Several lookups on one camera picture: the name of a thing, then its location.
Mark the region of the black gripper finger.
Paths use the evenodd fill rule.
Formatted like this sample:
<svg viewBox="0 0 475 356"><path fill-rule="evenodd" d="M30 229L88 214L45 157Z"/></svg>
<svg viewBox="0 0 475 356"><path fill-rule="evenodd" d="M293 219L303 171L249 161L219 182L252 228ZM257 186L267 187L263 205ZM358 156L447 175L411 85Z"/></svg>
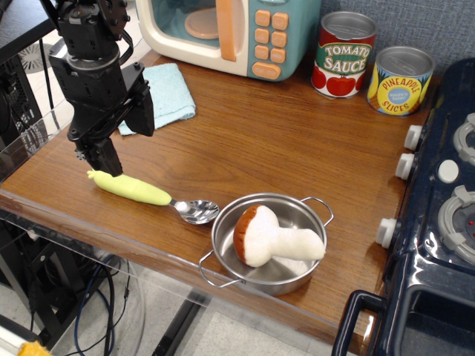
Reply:
<svg viewBox="0 0 475 356"><path fill-rule="evenodd" d="M118 177L123 173L117 152L110 138L90 141L81 139L76 142L76 155L95 170Z"/></svg>
<svg viewBox="0 0 475 356"><path fill-rule="evenodd" d="M138 85L131 97L131 109L126 116L128 128L143 136L152 136L154 132L154 106L148 82Z"/></svg>

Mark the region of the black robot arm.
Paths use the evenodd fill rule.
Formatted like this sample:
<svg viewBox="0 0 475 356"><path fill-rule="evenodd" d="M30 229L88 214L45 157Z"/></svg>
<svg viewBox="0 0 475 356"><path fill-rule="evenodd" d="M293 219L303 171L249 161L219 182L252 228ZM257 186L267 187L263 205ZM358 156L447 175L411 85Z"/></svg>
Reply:
<svg viewBox="0 0 475 356"><path fill-rule="evenodd" d="M60 40L48 58L64 98L73 106L68 139L96 171L114 177L122 165L111 134L125 123L152 136L154 109L144 65L125 62L133 53L125 26L126 1L43 1Z"/></svg>

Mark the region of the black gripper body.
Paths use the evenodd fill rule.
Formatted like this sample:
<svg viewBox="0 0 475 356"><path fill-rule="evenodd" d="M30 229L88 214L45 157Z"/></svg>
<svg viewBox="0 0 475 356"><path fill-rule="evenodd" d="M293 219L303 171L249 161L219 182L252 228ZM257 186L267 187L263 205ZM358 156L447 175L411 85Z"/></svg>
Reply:
<svg viewBox="0 0 475 356"><path fill-rule="evenodd" d="M86 60L56 51L49 55L49 60L64 97L73 105L68 139L74 144L81 139L109 138L125 122L133 91L145 82L143 63L122 68L117 53Z"/></svg>

